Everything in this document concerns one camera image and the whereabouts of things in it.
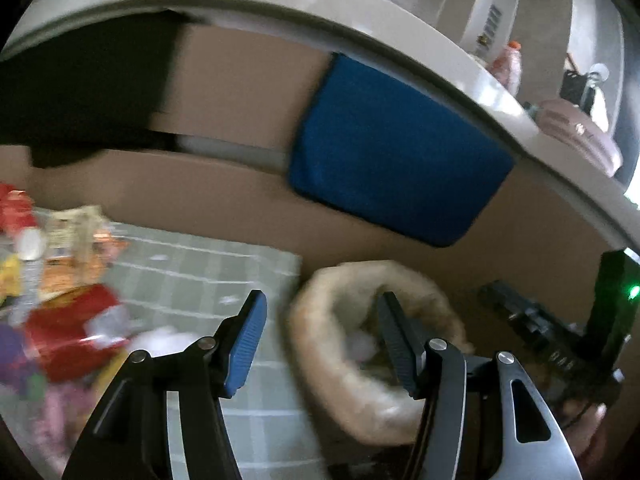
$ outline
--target blue cloth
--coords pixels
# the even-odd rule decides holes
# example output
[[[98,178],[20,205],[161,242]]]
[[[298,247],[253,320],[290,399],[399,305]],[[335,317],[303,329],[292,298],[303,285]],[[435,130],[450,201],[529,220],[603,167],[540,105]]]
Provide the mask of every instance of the blue cloth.
[[[513,167],[455,111],[336,56],[292,152],[303,196],[437,247],[459,240]]]

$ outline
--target blue gripper pad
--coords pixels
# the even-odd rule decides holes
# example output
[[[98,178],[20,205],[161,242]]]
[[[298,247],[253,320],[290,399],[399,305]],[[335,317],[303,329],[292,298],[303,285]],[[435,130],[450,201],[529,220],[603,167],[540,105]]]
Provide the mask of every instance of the blue gripper pad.
[[[264,329],[264,324],[267,321],[267,297],[260,290],[253,290],[238,317],[242,317],[247,310],[249,312],[246,315],[246,319],[234,345],[229,351],[229,368],[224,384],[228,398],[235,395],[238,388],[244,385],[249,374],[255,350],[260,342],[262,329]]]

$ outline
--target green checkered cloth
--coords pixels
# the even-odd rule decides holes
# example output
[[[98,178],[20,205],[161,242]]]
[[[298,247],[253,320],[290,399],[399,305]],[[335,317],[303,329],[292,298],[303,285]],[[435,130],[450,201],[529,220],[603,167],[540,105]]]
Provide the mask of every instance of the green checkered cloth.
[[[36,210],[39,216],[44,210]],[[249,291],[268,299],[268,320],[246,384],[222,399],[226,430],[244,480],[327,478],[311,423],[282,351],[276,318],[298,286],[300,258],[269,247],[213,240],[114,222],[130,240],[104,277],[137,330],[171,325],[212,335],[238,313]],[[180,432],[177,392],[167,396],[174,480],[189,478]],[[34,466],[55,478],[30,444],[33,406],[4,389],[0,413]]]

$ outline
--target white shelf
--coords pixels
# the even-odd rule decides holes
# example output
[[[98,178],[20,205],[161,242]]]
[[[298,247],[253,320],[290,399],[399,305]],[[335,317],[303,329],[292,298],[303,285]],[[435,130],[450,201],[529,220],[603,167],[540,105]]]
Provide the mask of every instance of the white shelf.
[[[115,16],[171,8],[206,15],[212,9],[236,9],[267,16],[268,33],[279,22],[304,23],[342,38],[348,33],[363,48],[395,52],[432,71],[475,101],[533,158],[587,194],[640,246],[635,208],[617,182],[595,170],[569,146],[539,133],[517,101],[459,47],[411,13],[388,0],[35,0],[0,57],[5,59],[73,28]]]

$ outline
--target red packaging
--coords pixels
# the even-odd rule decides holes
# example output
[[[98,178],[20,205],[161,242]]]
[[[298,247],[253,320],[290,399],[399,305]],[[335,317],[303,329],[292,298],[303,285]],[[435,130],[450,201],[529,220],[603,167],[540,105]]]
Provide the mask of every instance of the red packaging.
[[[1,195],[2,190],[0,190],[0,227],[9,237],[15,240],[15,237],[25,227],[38,226],[31,212],[33,200],[29,198],[29,195],[15,189],[9,190],[4,197]]]
[[[24,324],[29,348],[51,382],[87,375],[128,344],[129,316],[104,285],[88,285],[46,301]]]
[[[0,182],[0,202],[4,199],[5,196],[9,194],[10,191],[15,191],[15,187],[11,184],[5,184],[4,182]]]

